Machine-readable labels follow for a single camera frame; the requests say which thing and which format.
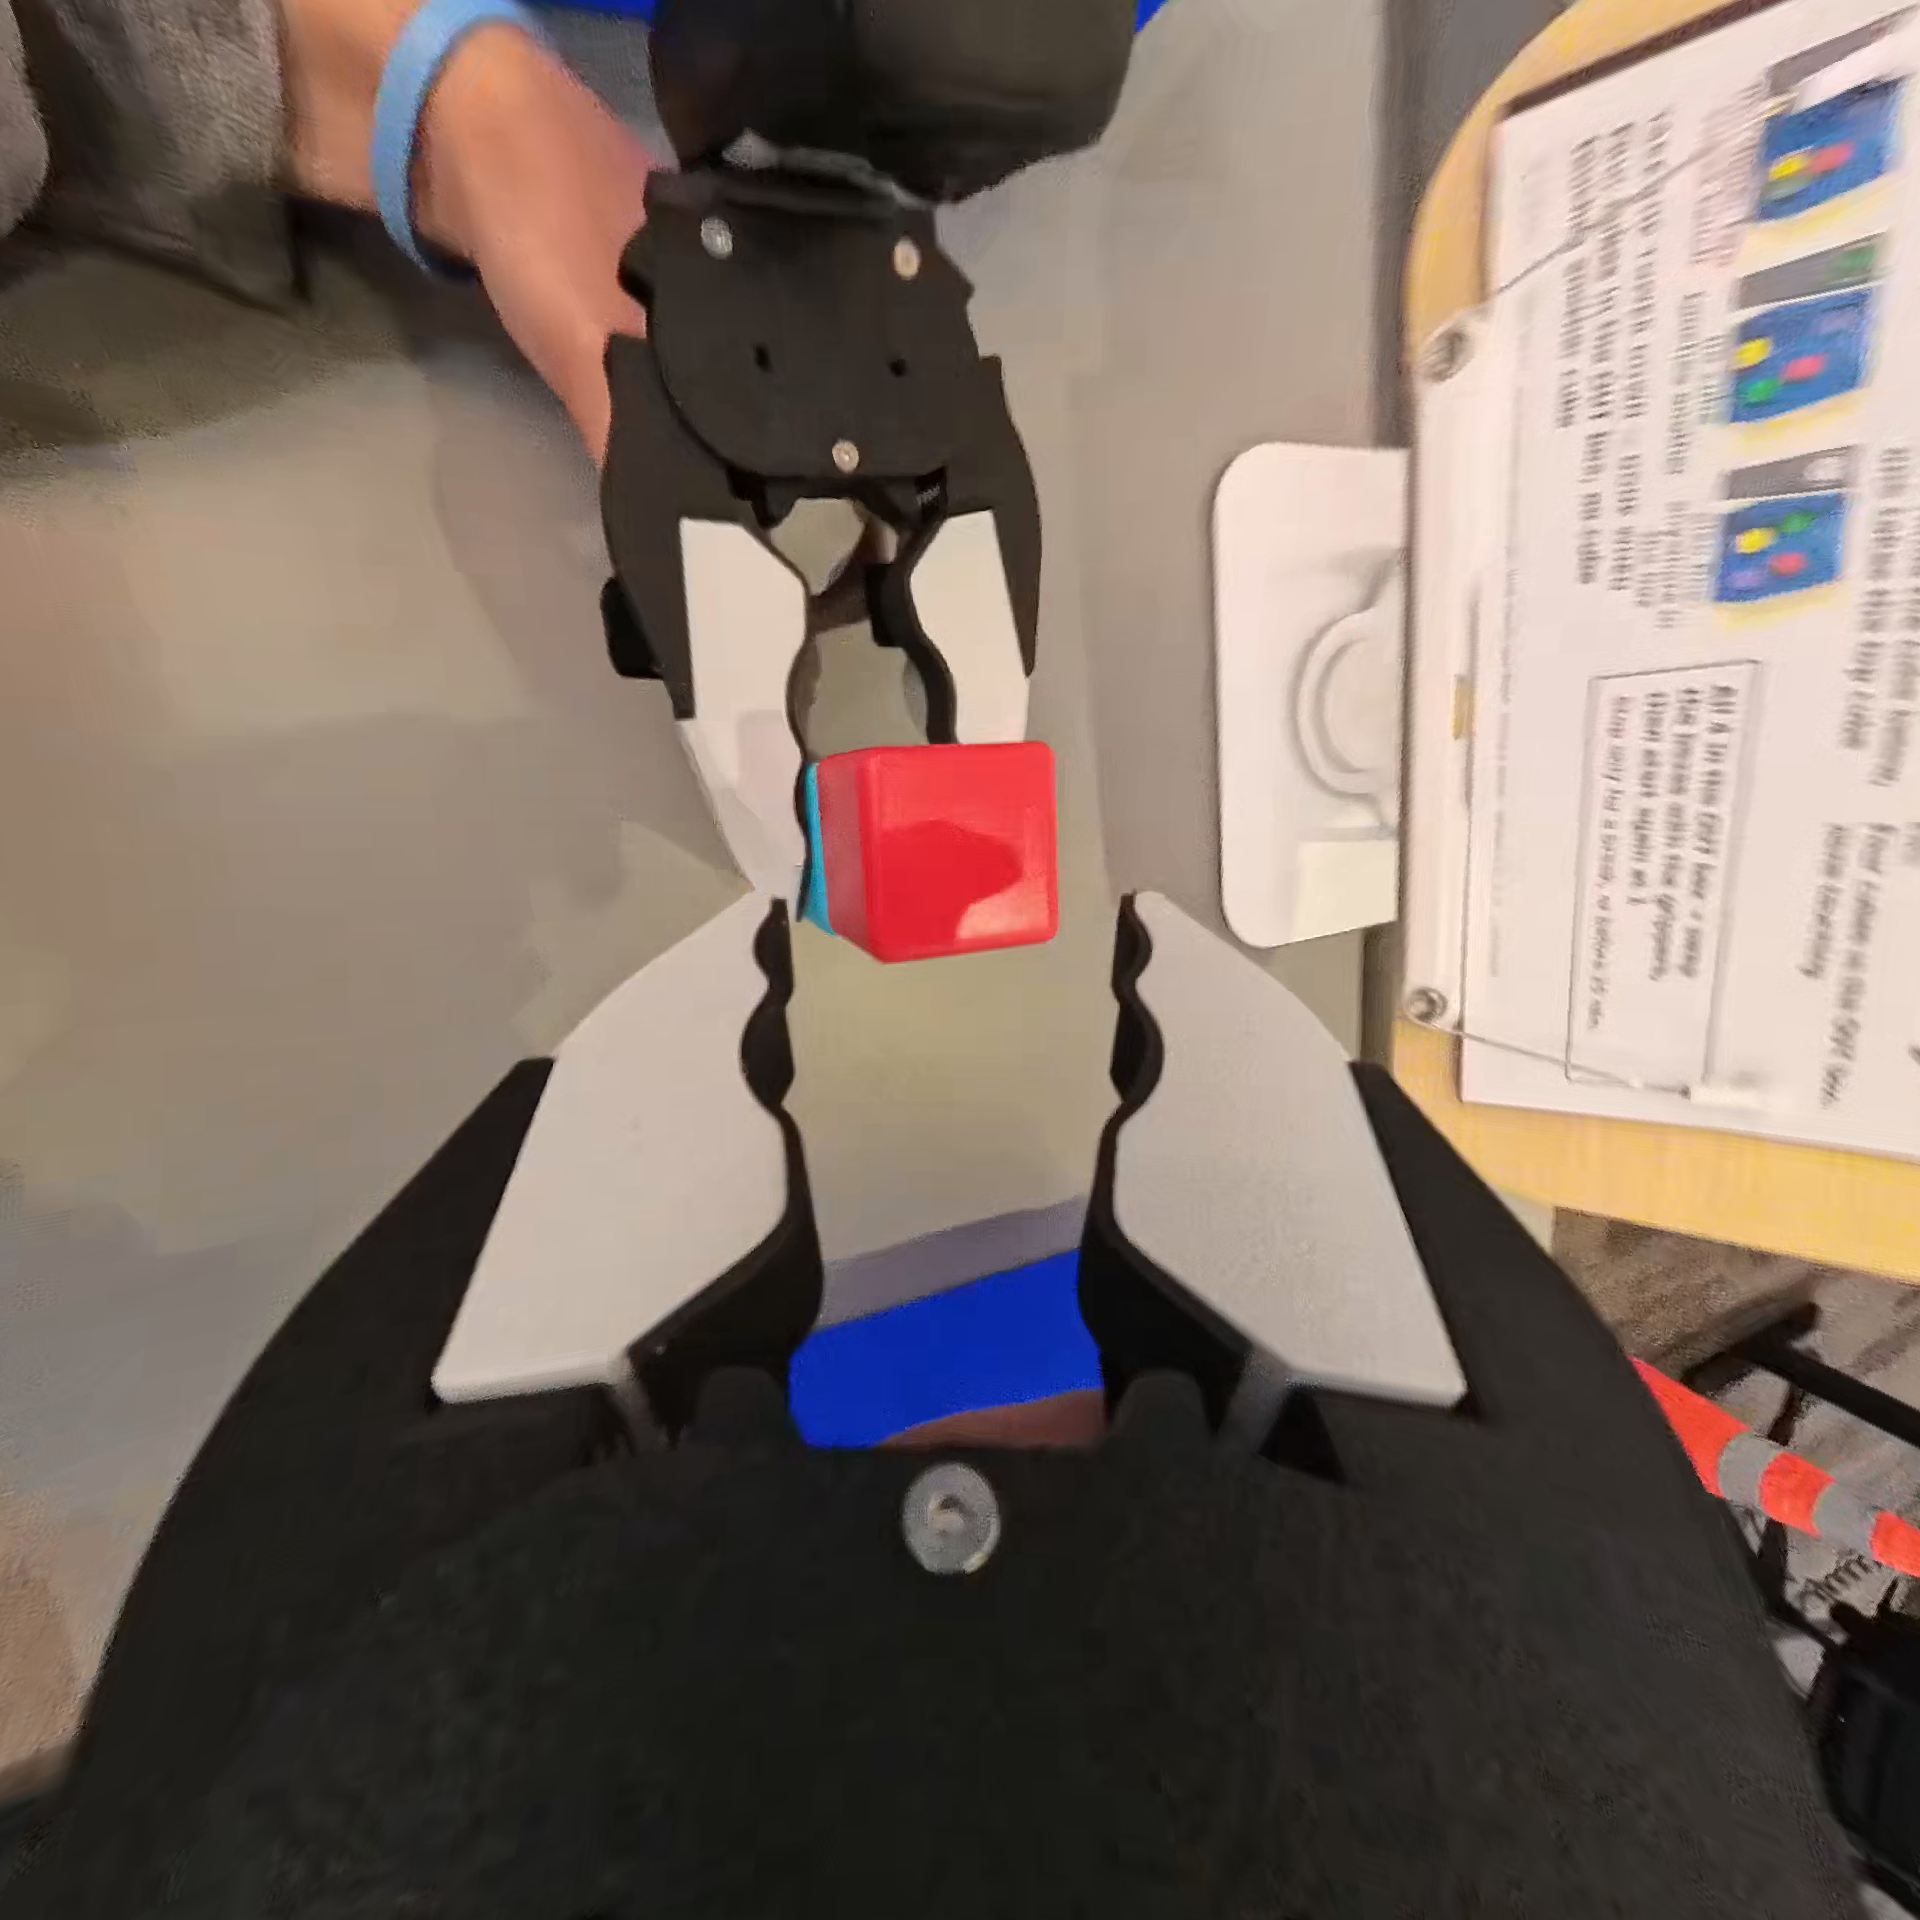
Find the person's left hand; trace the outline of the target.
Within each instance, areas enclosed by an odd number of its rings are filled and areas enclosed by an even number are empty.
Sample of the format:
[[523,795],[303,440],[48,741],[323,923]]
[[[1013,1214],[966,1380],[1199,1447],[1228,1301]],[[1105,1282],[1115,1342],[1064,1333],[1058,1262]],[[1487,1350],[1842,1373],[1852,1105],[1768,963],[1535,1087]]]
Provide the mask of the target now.
[[621,278],[644,184],[644,142],[526,23],[456,43],[424,95],[417,231],[477,278],[596,465],[607,455],[607,333],[644,333]]

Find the person's left forearm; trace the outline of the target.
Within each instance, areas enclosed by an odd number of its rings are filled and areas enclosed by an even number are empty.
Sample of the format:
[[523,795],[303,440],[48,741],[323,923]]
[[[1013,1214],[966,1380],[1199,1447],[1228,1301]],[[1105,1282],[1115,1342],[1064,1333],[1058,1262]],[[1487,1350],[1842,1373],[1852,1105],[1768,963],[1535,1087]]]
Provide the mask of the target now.
[[6,0],[0,259],[127,255],[285,312],[292,193],[369,193],[410,0]]

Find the grey desk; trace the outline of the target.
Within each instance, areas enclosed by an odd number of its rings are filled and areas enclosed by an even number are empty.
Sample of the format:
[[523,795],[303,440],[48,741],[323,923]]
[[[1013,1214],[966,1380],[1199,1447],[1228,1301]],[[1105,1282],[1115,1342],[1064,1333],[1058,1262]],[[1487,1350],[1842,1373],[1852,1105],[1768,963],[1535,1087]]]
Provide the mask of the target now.
[[[1409,215],[1551,0],[1170,0],[1099,151],[946,221],[1037,476],[1064,924],[796,946],[826,1318],[1084,1239],[1115,898],[1220,924],[1212,488],[1388,451]],[[305,215],[292,312],[0,278],[0,1786],[305,1275],[744,898],[602,654],[596,465],[460,286]]]

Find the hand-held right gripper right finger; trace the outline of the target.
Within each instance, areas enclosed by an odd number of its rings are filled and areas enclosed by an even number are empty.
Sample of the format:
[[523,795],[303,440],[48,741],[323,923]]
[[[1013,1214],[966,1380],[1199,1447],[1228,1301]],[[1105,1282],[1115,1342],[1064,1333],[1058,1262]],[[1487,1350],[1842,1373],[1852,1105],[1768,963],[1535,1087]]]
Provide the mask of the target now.
[[1212,1443],[1289,1401],[1464,1404],[1350,1052],[1170,898],[1115,912],[1115,1115],[1084,1214],[1105,1404],[1187,1373]]

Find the orange traffic cone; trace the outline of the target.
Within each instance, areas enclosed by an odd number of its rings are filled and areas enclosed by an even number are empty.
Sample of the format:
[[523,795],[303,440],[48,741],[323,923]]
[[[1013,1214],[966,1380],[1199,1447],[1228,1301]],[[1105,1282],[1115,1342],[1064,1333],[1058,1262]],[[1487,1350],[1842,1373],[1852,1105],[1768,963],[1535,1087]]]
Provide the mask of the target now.
[[1842,1557],[1863,1557],[1898,1580],[1920,1580],[1920,1530],[1901,1511],[1885,1511],[1885,1508],[1852,1500],[1847,1483],[1832,1483],[1825,1461],[1775,1447],[1768,1435],[1751,1435],[1740,1412],[1725,1412],[1690,1380],[1675,1380],[1640,1362],[1635,1362],[1635,1373],[1659,1401],[1659,1412],[1712,1500],[1751,1508],[1756,1524],[1778,1524],[1778,1530],[1825,1535]]

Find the printed instruction sheet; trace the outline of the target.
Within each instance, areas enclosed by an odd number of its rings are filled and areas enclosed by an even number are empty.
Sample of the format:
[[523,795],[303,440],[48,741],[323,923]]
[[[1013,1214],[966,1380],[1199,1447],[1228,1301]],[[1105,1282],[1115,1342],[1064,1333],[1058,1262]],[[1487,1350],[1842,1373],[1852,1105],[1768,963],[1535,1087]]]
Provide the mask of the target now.
[[1409,1013],[1920,1152],[1920,8],[1577,0],[1409,247]]

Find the wooden document stand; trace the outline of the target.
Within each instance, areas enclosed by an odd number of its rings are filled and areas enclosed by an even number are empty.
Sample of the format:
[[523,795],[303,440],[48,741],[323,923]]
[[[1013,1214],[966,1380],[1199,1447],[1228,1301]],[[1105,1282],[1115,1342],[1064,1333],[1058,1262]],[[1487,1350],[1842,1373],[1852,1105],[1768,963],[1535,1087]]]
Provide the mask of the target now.
[[[1712,0],[1375,0],[1375,316],[1367,422],[1409,440],[1409,340],[1464,316],[1481,237],[1481,123],[1585,56],[1697,23]],[[1359,1052],[1458,1137],[1458,1152],[1517,1194],[1517,1214],[1602,1214],[1664,1239],[1751,1248],[1778,1262],[1920,1275],[1920,1173],[1793,1137],[1716,1137],[1664,1123],[1510,1115],[1458,1101],[1458,1052],[1395,1013],[1395,938],[1359,953]]]

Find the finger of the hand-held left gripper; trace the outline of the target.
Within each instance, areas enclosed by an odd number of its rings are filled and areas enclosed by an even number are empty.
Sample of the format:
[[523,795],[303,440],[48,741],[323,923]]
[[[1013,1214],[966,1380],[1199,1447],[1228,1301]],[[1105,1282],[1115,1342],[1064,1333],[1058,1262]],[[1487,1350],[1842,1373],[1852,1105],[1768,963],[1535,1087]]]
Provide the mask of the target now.
[[935,748],[1028,741],[1031,663],[989,516],[946,516],[867,559],[867,637],[914,661]]
[[686,524],[686,756],[713,839],[759,898],[809,898],[809,741],[796,741],[809,574],[744,524]]

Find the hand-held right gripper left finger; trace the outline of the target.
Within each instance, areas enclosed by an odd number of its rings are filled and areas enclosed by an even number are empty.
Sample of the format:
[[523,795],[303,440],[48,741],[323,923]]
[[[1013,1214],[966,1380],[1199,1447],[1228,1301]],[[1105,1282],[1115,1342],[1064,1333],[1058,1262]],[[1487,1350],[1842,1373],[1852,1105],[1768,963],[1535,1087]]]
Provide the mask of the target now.
[[821,1232],[791,1115],[791,901],[744,898],[549,1052],[430,1388],[607,1388],[674,1443],[706,1373],[791,1380]]

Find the blue plastic bin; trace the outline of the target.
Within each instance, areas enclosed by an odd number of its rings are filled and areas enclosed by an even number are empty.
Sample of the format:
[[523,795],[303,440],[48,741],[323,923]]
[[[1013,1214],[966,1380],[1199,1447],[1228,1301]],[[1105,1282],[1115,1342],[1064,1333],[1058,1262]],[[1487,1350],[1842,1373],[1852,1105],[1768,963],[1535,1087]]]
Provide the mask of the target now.
[[1064,1388],[1099,1388],[1073,1254],[816,1330],[791,1362],[809,1447],[882,1447],[915,1423],[1037,1404]]

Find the red cube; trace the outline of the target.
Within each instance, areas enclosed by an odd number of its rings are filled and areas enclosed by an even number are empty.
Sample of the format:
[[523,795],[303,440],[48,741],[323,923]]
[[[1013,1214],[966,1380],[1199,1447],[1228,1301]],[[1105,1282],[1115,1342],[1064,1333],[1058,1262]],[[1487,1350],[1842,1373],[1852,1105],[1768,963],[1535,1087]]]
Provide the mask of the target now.
[[966,963],[1058,938],[1058,756],[847,748],[821,756],[826,938],[867,963]]

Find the blue wristband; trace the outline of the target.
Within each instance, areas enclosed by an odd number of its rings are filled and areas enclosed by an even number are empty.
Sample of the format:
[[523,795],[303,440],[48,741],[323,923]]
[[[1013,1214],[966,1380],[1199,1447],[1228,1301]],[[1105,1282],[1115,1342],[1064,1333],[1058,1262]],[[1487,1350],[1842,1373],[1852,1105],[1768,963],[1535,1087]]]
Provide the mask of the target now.
[[376,221],[424,278],[449,278],[449,286],[468,286],[468,259],[438,255],[417,231],[417,151],[424,151],[424,104],[430,104],[449,56],[490,23],[541,43],[540,8],[523,8],[523,0],[424,0],[398,23],[381,83],[376,83],[376,142],[369,142]]

